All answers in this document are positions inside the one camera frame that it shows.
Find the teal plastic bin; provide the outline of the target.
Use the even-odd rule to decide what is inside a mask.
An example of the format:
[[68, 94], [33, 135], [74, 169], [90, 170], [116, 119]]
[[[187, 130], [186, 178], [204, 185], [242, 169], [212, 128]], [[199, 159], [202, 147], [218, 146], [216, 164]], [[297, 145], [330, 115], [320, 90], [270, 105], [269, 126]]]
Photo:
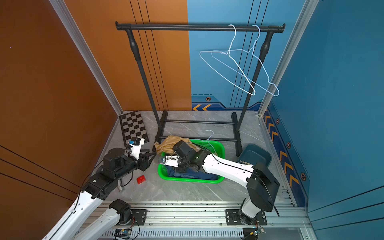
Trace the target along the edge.
[[271, 154], [267, 150], [255, 144], [247, 145], [238, 158], [239, 163], [250, 164], [253, 166], [257, 163], [262, 163], [268, 167], [271, 161]]

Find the aluminium corner post right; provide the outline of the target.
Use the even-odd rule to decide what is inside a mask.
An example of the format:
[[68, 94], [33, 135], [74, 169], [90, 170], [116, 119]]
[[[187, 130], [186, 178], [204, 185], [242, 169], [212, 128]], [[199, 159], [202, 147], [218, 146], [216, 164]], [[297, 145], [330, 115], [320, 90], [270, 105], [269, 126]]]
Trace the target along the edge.
[[280, 61], [276, 67], [274, 75], [270, 78], [272, 85], [268, 87], [268, 91], [276, 94], [279, 92], [278, 85], [294, 55], [294, 52], [306, 30], [308, 23], [318, 5], [319, 1], [304, 1], [300, 14], [293, 25], [290, 37], [287, 41], [285, 49], [281, 55]]

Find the silver metal cylinder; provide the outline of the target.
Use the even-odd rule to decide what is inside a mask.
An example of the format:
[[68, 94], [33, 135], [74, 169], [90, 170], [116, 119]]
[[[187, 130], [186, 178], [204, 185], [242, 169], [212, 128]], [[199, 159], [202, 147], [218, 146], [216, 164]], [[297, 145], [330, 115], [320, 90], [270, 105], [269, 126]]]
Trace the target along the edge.
[[122, 192], [125, 190], [124, 183], [123, 183], [122, 179], [118, 180], [118, 190], [119, 190], [119, 192]]

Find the navy printed t-shirt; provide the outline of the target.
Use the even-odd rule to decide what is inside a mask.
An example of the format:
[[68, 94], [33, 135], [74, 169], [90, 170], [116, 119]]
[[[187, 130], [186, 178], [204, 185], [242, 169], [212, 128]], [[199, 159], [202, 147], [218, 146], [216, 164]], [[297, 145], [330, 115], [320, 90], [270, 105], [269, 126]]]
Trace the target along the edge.
[[166, 166], [168, 177], [171, 178], [183, 178], [183, 179], [198, 179], [198, 180], [210, 180], [216, 181], [220, 177], [215, 174], [208, 174], [203, 172], [194, 172], [191, 169], [187, 169], [186, 173], [176, 172], [173, 167]]

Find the tan yellow t-shirt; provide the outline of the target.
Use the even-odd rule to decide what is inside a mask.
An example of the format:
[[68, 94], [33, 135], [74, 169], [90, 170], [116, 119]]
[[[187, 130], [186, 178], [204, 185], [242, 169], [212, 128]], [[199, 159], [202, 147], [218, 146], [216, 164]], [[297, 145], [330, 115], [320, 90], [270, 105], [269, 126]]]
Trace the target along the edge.
[[169, 154], [169, 155], [174, 155], [174, 150], [173, 147], [176, 143], [179, 141], [183, 141], [187, 143], [189, 147], [194, 149], [196, 152], [200, 150], [197, 146], [193, 145], [192, 141], [188, 138], [181, 138], [177, 136], [168, 136], [164, 139], [164, 141], [160, 144], [159, 142], [154, 143], [154, 147], [156, 149], [156, 152], [158, 155], [161, 153]]

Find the green circuit board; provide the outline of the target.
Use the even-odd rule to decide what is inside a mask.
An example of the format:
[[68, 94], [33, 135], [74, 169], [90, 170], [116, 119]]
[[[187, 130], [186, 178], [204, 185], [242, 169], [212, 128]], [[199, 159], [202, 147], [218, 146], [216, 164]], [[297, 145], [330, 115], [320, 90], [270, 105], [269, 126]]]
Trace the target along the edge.
[[132, 229], [115, 229], [114, 240], [129, 240], [132, 235]]

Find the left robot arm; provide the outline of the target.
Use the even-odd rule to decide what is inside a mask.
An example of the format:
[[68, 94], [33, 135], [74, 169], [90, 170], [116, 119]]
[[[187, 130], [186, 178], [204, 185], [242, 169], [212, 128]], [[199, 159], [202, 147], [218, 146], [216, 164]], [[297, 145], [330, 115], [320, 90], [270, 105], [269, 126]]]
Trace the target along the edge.
[[139, 146], [132, 147], [129, 155], [122, 148], [110, 150], [104, 156], [104, 163], [99, 171], [84, 184], [73, 205], [44, 239], [97, 240], [117, 224], [134, 223], [131, 206], [123, 200], [115, 200], [98, 219], [85, 229], [80, 229], [94, 210], [118, 187], [119, 180], [135, 170], [147, 170], [155, 156], [155, 152], [142, 153]]

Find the red toy block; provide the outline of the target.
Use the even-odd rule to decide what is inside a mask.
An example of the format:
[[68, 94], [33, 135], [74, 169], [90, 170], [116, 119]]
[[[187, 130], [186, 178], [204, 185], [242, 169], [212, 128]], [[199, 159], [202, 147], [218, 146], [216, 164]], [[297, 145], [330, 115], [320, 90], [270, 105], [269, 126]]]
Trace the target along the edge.
[[146, 177], [144, 175], [137, 178], [137, 184], [140, 185], [146, 181]]

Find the aluminium corner post left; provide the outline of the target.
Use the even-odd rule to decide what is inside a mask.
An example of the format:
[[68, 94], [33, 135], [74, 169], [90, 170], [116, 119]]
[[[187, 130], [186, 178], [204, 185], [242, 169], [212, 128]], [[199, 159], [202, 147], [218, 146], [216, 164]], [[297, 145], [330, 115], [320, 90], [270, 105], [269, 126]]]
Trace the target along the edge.
[[81, 30], [79, 29], [75, 19], [73, 18], [70, 10], [68, 9], [65, 1], [62, 0], [49, 0], [50, 4], [54, 8], [56, 14], [70, 35], [72, 41], [76, 45], [78, 51], [86, 62], [88, 68], [92, 72], [100, 88], [108, 99], [109, 103], [113, 107], [117, 115], [123, 113], [116, 95], [114, 94], [110, 84], [108, 83], [101, 67], [99, 66], [95, 56], [93, 55], [87, 41], [85, 40]]

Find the black clothes rack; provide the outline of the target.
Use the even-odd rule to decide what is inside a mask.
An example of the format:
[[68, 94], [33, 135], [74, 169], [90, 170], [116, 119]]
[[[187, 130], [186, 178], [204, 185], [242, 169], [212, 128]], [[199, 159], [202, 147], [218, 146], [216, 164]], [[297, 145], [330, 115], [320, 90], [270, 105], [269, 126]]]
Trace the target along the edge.
[[[268, 91], [268, 87], [272, 85], [270, 75], [265, 68], [265, 59], [269, 53], [271, 42], [275, 34], [281, 34], [285, 31], [285, 25], [281, 26], [236, 26], [239, 28], [233, 49], [248, 50], [254, 44], [257, 37], [260, 37], [255, 45], [255, 58], [252, 54], [234, 53], [232, 56], [240, 62], [247, 76], [256, 81], [252, 84], [255, 87], [256, 94], [266, 93], [276, 97], [279, 92], [273, 94]], [[163, 111], [158, 114], [158, 108], [155, 105], [154, 91], [150, 89], [149, 75], [145, 72], [143, 56], [139, 50], [139, 41], [135, 39], [141, 34], [153, 33], [155, 31], [178, 31], [191, 33], [190, 40], [192, 42], [192, 50], [190, 51], [190, 67], [191, 67], [191, 93], [192, 93], [192, 109], [194, 111], [232, 111], [231, 119], [227, 124], [232, 126], [233, 136], [226, 138], [226, 142], [232, 142], [235, 145], [236, 154], [240, 155], [243, 151], [242, 139], [240, 134], [241, 124], [247, 110], [252, 108], [250, 103], [253, 96], [234, 88], [231, 84], [222, 79], [218, 74], [211, 70], [200, 58], [200, 51], [211, 50], [227, 50], [233, 38], [233, 31], [229, 25], [172, 25], [172, 24], [120, 24], [116, 23], [116, 29], [126, 32], [131, 51], [134, 55], [136, 64], [139, 68], [140, 75], [147, 91], [147, 96], [151, 104], [152, 111], [158, 124], [158, 131], [155, 137], [157, 142], [165, 139], [166, 123], [171, 119], [168, 112]], [[227, 69], [217, 61], [213, 60], [210, 55], [205, 57], [206, 60], [229, 80], [240, 84], [246, 90], [251, 87], [245, 78]]]

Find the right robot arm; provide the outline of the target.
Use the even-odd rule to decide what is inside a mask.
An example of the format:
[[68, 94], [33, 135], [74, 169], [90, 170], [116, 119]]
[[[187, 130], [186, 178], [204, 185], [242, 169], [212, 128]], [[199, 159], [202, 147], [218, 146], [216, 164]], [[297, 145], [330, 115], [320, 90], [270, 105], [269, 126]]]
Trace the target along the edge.
[[246, 225], [256, 223], [257, 214], [261, 211], [279, 214], [275, 200], [280, 183], [269, 168], [263, 163], [244, 165], [225, 160], [213, 154], [207, 148], [197, 145], [197, 152], [186, 142], [179, 141], [173, 151], [179, 156], [178, 166], [187, 167], [198, 172], [214, 174], [231, 180], [248, 191], [248, 197], [238, 210], [240, 221]]

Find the white wire hanger tan shirt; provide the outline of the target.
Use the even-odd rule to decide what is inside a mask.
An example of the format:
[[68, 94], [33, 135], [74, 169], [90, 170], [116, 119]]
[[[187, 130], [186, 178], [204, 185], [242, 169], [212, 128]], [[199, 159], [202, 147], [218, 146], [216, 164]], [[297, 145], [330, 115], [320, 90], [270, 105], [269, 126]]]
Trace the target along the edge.
[[212, 147], [214, 154], [216, 154], [217, 152], [216, 152], [215, 148], [213, 147], [213, 145], [211, 144], [211, 137], [213, 137], [215, 133], [213, 130], [206, 130], [206, 132], [211, 133], [211, 135], [206, 139], [206, 142], [210, 145], [210, 147]]

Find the aluminium corner post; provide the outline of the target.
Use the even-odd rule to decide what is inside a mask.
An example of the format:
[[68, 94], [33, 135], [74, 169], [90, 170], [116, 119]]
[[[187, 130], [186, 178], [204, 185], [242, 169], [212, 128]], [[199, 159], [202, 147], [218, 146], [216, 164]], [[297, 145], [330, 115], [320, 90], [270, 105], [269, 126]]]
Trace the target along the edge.
[[100, 88], [108, 99], [109, 103], [113, 107], [117, 115], [123, 113], [116, 95], [114, 94], [110, 84], [108, 83], [101, 67], [99, 66], [95, 56], [93, 55], [87, 41], [85, 40], [81, 30], [79, 29], [75, 19], [73, 18], [70, 10], [68, 9], [65, 1], [62, 0], [49, 0], [50, 4], [54, 8], [56, 14], [70, 35], [72, 41], [76, 45], [78, 51], [86, 62], [88, 68], [92, 72]]
[[294, 52], [306, 30], [308, 23], [318, 5], [319, 1], [304, 1], [300, 14], [293, 25], [290, 37], [287, 41], [285, 49], [281, 55], [280, 61], [276, 67], [274, 75], [270, 78], [272, 85], [268, 87], [268, 91], [276, 94], [279, 92], [278, 85], [294, 55]]

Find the white wire hanger navy shirt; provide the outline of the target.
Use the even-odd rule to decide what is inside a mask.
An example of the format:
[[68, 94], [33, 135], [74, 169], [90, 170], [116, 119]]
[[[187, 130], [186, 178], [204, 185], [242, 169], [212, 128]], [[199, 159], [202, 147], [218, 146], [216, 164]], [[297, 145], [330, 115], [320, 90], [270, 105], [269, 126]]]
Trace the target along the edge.
[[[246, 93], [250, 97], [254, 96], [256, 94], [256, 90], [255, 90], [255, 87], [252, 87], [252, 84], [255, 83], [256, 81], [251, 80], [247, 76], [247, 74], [244, 72], [243, 68], [240, 67], [240, 62], [237, 61], [232, 56], [232, 52], [234, 52], [234, 53], [246, 53], [246, 54], [251, 53], [252, 57], [255, 58], [256, 57], [255, 54], [254, 54], [254, 52], [255, 52], [255, 45], [256, 45], [256, 43], [257, 43], [257, 41], [259, 40], [260, 37], [257, 37], [257, 39], [254, 41], [254, 44], [252, 45], [252, 47], [250, 49], [248, 49], [248, 50], [245, 50], [245, 49], [233, 49], [233, 44], [234, 44], [234, 41], [236, 40], [237, 32], [238, 32], [239, 28], [237, 28], [233, 24], [230, 24], [229, 27], [230, 27], [230, 30], [233, 31], [233, 38], [232, 38], [232, 40], [231, 40], [227, 50], [200, 51], [199, 52], [199, 56], [203, 60], [203, 62], [211, 70], [213, 70], [216, 74], [218, 74], [226, 82], [231, 84], [234, 88], [236, 88], [236, 89]], [[240, 75], [241, 77], [245, 78], [246, 82], [251, 87], [251, 90], [246, 90], [244, 87], [241, 87], [240, 84], [236, 84], [234, 81], [229, 80], [224, 74], [222, 74], [219, 70], [217, 70], [215, 67], [213, 67], [205, 58], [208, 55], [210, 55], [213, 60], [217, 61], [218, 63], [220, 63], [221, 65], [223, 65], [227, 69], [229, 69], [229, 70], [233, 71], [234, 73]]]

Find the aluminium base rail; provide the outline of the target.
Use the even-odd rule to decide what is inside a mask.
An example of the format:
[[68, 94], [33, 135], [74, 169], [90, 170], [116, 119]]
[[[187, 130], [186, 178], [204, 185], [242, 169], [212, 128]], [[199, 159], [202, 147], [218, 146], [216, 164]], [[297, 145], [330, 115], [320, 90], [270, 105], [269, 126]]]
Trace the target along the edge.
[[99, 239], [114, 240], [115, 229], [132, 229], [129, 240], [315, 240], [303, 208], [278, 205], [257, 214], [254, 225], [240, 221], [237, 202], [132, 203], [135, 223], [115, 225]]

